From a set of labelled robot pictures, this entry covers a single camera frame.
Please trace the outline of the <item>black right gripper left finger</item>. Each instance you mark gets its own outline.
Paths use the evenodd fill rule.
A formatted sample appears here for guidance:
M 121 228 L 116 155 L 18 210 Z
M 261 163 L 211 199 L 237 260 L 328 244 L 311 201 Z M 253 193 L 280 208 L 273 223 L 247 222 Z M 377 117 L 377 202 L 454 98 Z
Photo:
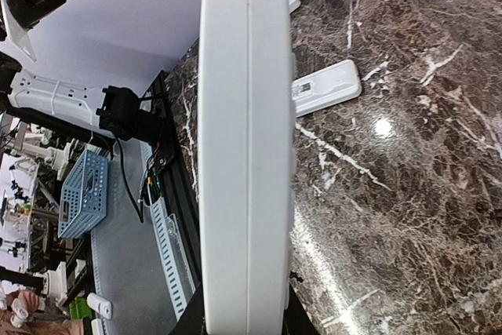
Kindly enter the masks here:
M 203 335 L 204 300 L 202 293 L 195 293 L 169 335 Z

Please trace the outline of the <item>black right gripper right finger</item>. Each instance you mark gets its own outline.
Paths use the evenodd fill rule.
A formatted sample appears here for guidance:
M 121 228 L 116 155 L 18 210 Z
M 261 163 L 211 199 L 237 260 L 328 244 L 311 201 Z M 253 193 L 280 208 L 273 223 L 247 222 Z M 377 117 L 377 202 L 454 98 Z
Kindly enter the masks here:
M 284 311 L 284 334 L 319 335 L 291 284 L 289 284 L 288 307 Z

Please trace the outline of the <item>white button remote control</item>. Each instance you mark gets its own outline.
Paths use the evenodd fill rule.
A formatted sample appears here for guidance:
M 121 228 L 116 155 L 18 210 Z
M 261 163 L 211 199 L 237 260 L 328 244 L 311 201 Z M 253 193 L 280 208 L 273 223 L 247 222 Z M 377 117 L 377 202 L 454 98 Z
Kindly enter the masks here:
M 293 226 L 289 0 L 202 0 L 198 205 L 206 330 L 279 334 Z

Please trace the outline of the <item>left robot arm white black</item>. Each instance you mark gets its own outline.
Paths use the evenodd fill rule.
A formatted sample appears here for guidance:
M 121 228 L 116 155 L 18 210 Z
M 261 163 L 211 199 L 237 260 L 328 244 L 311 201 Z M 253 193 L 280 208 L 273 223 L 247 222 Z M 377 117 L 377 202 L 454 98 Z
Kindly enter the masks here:
M 1 40 L 9 41 L 35 61 L 28 33 L 67 0 L 1 0 Z M 103 89 L 43 78 L 11 56 L 1 55 L 1 109 L 25 122 L 67 133 L 79 140 L 94 137 L 94 128 L 116 140 L 137 139 L 156 146 L 164 118 L 141 105 L 143 99 L 125 87 Z

